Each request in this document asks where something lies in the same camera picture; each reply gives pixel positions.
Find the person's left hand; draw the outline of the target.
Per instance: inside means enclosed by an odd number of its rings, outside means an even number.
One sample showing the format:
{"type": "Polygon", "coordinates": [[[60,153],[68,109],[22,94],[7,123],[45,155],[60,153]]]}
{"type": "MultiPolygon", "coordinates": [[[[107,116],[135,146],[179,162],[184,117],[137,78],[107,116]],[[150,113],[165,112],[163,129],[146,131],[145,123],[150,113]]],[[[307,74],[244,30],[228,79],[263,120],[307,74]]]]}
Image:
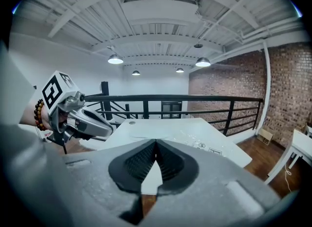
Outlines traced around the person's left hand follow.
{"type": "MultiPolygon", "coordinates": [[[[62,125],[64,122],[66,122],[67,116],[68,116],[68,113],[60,111],[58,115],[58,124],[62,125]]],[[[53,130],[53,128],[50,125],[48,111],[45,105],[43,105],[41,108],[41,120],[42,120],[42,124],[44,125],[46,129],[53,130]]]]}

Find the brown cardboard box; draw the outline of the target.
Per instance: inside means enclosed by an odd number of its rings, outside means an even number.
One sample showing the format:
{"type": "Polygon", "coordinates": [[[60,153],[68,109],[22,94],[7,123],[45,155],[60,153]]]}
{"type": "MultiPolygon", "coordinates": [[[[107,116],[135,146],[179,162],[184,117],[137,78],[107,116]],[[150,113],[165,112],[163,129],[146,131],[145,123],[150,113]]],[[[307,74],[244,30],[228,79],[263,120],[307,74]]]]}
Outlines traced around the brown cardboard box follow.
{"type": "Polygon", "coordinates": [[[256,138],[265,145],[269,145],[271,140],[273,139],[273,136],[274,134],[269,129],[262,127],[259,130],[256,138]]]}

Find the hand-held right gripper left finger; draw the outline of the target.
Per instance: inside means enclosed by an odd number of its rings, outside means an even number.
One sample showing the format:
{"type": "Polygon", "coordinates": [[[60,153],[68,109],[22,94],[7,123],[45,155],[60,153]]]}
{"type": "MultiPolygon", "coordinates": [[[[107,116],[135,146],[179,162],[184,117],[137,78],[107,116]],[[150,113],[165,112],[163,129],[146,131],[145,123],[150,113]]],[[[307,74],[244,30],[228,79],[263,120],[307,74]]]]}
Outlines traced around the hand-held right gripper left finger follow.
{"type": "Polygon", "coordinates": [[[141,183],[153,163],[154,140],[62,157],[73,193],[73,227],[156,227],[143,215],[141,183]]]}

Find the black double door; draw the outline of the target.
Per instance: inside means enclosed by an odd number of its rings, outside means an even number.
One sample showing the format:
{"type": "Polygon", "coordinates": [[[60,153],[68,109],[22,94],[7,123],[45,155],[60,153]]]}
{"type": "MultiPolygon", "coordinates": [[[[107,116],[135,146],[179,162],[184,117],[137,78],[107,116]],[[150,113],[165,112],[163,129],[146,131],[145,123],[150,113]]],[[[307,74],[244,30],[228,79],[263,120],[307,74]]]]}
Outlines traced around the black double door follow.
{"type": "MultiPolygon", "coordinates": [[[[179,112],[182,111],[182,101],[162,101],[162,112],[179,112]]],[[[162,114],[161,119],[181,119],[181,114],[162,114]]]]}

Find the white side table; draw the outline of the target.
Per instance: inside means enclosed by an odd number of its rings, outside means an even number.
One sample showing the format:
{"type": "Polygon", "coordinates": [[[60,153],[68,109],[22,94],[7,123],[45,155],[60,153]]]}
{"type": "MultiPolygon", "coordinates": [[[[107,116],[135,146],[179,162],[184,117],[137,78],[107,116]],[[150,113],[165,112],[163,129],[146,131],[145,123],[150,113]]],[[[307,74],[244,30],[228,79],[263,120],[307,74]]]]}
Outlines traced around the white side table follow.
{"type": "Polygon", "coordinates": [[[266,185],[285,167],[293,154],[295,154],[295,159],[292,161],[292,164],[295,164],[298,158],[302,158],[312,167],[312,139],[296,129],[293,131],[291,144],[288,145],[278,162],[268,173],[268,178],[264,182],[266,185]]]}

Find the clear plastic bag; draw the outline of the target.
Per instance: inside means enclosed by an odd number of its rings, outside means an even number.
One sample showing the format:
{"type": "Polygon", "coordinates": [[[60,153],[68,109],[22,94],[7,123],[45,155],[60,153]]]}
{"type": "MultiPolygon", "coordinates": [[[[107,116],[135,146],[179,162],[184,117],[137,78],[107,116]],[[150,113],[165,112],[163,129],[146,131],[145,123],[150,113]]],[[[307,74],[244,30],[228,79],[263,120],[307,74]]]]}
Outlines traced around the clear plastic bag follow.
{"type": "Polygon", "coordinates": [[[194,134],[189,134],[182,130],[178,131],[172,137],[172,141],[223,156],[222,151],[210,147],[206,142],[196,137],[194,134]]]}

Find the white square table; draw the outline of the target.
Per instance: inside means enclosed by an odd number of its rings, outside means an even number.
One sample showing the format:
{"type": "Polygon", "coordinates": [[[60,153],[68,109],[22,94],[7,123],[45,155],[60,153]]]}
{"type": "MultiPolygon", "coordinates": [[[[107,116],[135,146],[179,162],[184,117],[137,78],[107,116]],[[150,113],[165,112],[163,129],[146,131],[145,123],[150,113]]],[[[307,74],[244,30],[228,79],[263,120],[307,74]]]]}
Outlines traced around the white square table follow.
{"type": "Polygon", "coordinates": [[[229,158],[243,169],[251,162],[248,154],[201,118],[125,120],[100,150],[154,140],[155,160],[144,169],[141,194],[158,197],[179,194],[193,183],[199,172],[199,166],[193,157],[168,144],[180,130],[194,134],[210,147],[222,151],[223,157],[229,158]]]}

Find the black metal railing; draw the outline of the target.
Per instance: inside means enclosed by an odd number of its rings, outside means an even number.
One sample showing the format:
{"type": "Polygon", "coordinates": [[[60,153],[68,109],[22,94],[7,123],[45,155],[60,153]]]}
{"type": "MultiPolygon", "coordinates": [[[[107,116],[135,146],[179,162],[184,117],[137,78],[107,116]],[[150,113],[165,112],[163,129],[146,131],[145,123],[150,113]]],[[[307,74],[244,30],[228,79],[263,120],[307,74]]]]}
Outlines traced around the black metal railing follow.
{"type": "Polygon", "coordinates": [[[99,105],[96,110],[108,118],[149,119],[162,114],[181,114],[184,116],[213,116],[207,122],[215,126],[225,136],[232,136],[246,130],[254,130],[263,99],[236,96],[209,95],[124,95],[104,94],[86,97],[88,107],[99,105]],[[182,111],[162,112],[162,101],[182,101],[182,111]]]}

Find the white vertical pipe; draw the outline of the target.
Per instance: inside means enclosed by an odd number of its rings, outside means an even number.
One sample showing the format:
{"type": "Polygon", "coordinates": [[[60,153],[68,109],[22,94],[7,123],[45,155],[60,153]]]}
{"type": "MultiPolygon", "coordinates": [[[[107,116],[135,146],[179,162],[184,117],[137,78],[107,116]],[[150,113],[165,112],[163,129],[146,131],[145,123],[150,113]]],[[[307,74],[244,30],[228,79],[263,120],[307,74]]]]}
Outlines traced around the white vertical pipe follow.
{"type": "Polygon", "coordinates": [[[271,93],[271,63],[270,63],[270,56],[268,51],[268,46],[266,41],[263,41],[263,50],[265,54],[265,61],[266,61],[266,73],[267,73],[267,81],[266,81],[266,94],[265,94],[265,101],[264,101],[264,107],[262,111],[262,120],[261,124],[264,123],[266,114],[268,112],[269,107],[269,101],[270,101],[270,93],[271,93]]]}

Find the person's left forearm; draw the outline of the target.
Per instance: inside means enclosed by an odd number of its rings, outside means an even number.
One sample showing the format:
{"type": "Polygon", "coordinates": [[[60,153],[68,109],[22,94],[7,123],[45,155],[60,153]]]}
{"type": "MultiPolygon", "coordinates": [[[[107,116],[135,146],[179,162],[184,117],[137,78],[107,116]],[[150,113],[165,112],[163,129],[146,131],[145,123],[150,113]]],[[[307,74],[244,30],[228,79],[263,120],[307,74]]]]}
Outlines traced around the person's left forearm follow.
{"type": "Polygon", "coordinates": [[[30,125],[30,126],[37,126],[35,120],[35,105],[37,105],[37,101],[31,100],[23,111],[23,115],[20,119],[20,124],[23,125],[30,125]]]}

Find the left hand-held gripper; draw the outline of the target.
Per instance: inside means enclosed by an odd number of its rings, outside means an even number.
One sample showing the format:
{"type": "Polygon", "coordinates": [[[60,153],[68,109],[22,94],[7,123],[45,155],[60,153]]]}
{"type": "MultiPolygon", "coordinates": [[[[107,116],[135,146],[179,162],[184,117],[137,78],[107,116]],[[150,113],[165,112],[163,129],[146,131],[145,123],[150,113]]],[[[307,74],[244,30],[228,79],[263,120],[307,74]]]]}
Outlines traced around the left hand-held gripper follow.
{"type": "Polygon", "coordinates": [[[60,146],[64,146],[77,132],[107,137],[114,131],[99,113],[83,108],[85,95],[65,73],[54,72],[42,89],[42,98],[53,131],[48,139],[60,146]]]}

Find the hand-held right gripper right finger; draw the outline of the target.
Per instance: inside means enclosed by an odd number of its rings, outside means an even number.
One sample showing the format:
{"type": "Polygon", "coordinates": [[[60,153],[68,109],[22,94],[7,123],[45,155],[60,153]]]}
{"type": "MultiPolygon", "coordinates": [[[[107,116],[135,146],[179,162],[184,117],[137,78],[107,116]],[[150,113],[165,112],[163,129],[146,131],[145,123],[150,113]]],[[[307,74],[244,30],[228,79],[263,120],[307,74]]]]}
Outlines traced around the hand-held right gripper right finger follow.
{"type": "Polygon", "coordinates": [[[141,227],[249,227],[280,202],[273,189],[229,158],[168,144],[193,157],[199,172],[182,193],[159,196],[141,227]]]}

